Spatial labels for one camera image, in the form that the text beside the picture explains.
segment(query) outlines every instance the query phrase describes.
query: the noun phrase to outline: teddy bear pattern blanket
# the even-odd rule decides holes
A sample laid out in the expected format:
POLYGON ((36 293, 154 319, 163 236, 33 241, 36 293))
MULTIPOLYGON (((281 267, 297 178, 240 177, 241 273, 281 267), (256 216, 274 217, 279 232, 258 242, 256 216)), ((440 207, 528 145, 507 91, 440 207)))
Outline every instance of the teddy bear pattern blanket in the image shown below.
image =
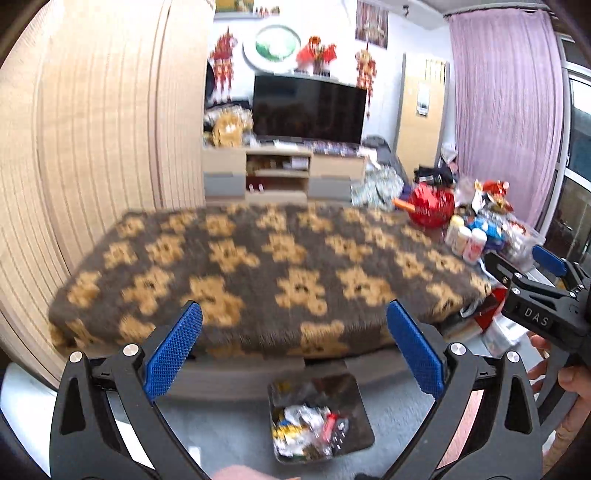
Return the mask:
POLYGON ((393 299, 437 323, 489 291, 406 214, 240 204, 125 214, 48 317, 58 348, 123 345, 194 300, 204 323, 194 353, 339 358, 392 343, 393 299))

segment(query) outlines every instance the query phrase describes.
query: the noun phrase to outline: white wall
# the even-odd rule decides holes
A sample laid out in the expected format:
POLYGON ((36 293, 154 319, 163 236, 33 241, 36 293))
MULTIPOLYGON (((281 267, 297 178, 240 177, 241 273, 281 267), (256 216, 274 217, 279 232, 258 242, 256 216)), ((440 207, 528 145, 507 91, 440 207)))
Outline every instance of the white wall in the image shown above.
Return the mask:
MULTIPOLYGON (((364 42, 355 40, 356 0, 275 0, 269 3, 271 4, 281 7, 281 21, 293 25, 303 41, 311 35, 318 35, 324 44, 335 43, 337 59, 331 63, 331 74, 340 82, 355 84, 355 53, 365 46, 364 42)), ((255 72, 244 58, 242 42, 252 37, 261 21, 216 20, 210 33, 210 50, 228 27, 239 41, 233 58, 233 98, 252 98, 255 72)), ((452 64, 443 141, 455 143, 455 91, 449 27, 425 30, 390 13, 387 50, 370 44, 369 51, 376 60, 378 75, 374 81, 371 115, 369 119, 365 119, 363 136, 380 135, 393 147, 400 99, 402 54, 423 53, 445 59, 452 64)))

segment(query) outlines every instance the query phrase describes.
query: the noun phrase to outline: plastic bottle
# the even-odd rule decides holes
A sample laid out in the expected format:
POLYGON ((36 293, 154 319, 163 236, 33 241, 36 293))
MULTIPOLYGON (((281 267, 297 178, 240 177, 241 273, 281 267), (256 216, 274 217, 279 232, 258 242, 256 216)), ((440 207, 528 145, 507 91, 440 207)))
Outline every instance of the plastic bottle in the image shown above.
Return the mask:
POLYGON ((462 257, 470 265, 474 265, 478 262, 478 259, 482 255, 484 246, 486 245, 486 233, 479 228, 475 228, 472 231, 472 237, 464 249, 462 257))
POLYGON ((462 256, 462 254, 464 253, 464 249, 466 248, 466 245, 471 237, 472 232, 467 226, 461 226, 457 230, 457 235, 452 245, 452 252, 454 253, 454 255, 457 255, 458 257, 462 256))
POLYGON ((459 215, 454 215, 452 219, 449 221, 449 226, 447 227, 447 232, 445 234, 446 245, 453 245, 453 241, 457 237, 457 231, 462 226, 464 226, 464 220, 462 219, 462 217, 460 217, 459 215))

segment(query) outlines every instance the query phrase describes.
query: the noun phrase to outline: television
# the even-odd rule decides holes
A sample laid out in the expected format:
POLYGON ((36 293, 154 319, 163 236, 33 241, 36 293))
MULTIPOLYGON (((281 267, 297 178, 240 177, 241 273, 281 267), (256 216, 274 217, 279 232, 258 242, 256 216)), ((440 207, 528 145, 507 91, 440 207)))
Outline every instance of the television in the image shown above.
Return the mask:
POLYGON ((259 138, 298 138, 358 144, 366 90, 333 80, 260 74, 252 100, 259 138))

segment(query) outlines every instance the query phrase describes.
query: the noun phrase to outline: window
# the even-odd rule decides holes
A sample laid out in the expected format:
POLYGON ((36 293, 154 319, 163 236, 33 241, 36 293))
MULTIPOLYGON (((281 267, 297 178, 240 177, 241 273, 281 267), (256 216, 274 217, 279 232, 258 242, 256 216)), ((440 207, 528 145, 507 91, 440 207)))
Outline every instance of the window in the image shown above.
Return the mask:
POLYGON ((571 79, 570 147, 567 168, 591 182, 591 85, 571 79))
POLYGON ((564 46, 564 55, 566 56, 566 61, 570 63, 576 63, 577 65, 581 65, 591 70, 591 65, 587 59, 583 57, 583 54, 574 42, 564 40, 562 45, 564 46))
POLYGON ((561 258, 584 264, 590 243, 591 192, 566 177, 545 247, 561 258))

